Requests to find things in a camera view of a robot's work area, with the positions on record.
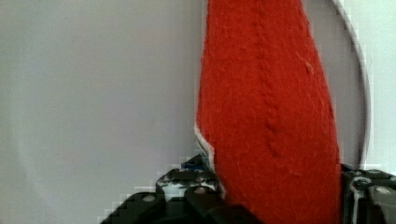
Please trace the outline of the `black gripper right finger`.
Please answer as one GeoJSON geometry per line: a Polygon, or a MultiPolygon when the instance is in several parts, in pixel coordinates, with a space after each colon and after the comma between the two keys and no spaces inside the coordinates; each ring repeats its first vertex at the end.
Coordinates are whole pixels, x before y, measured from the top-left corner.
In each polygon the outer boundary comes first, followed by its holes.
{"type": "Polygon", "coordinates": [[[342,224],[396,224],[396,176],[342,165],[342,224]]]}

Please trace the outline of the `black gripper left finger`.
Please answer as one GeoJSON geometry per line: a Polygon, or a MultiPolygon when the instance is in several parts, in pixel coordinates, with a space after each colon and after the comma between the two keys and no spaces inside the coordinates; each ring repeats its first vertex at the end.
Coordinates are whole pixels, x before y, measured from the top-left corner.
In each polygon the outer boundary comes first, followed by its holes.
{"type": "Polygon", "coordinates": [[[100,224],[263,224],[244,206],[225,202],[219,181],[197,155],[165,175],[153,192],[123,201],[100,224]]]}

